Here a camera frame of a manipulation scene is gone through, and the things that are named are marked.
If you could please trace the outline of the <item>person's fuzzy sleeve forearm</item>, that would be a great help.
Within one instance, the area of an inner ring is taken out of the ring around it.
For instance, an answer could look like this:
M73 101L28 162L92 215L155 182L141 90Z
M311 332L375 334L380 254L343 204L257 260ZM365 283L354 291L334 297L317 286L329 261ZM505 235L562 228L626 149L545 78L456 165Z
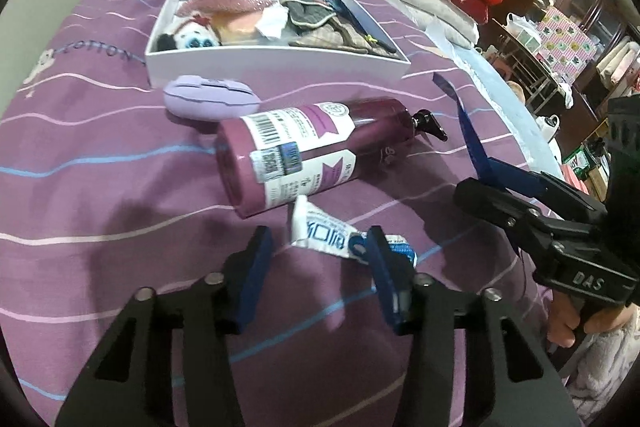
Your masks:
M615 331L598 334L566 385L584 425L613 399L639 354L639 312Z

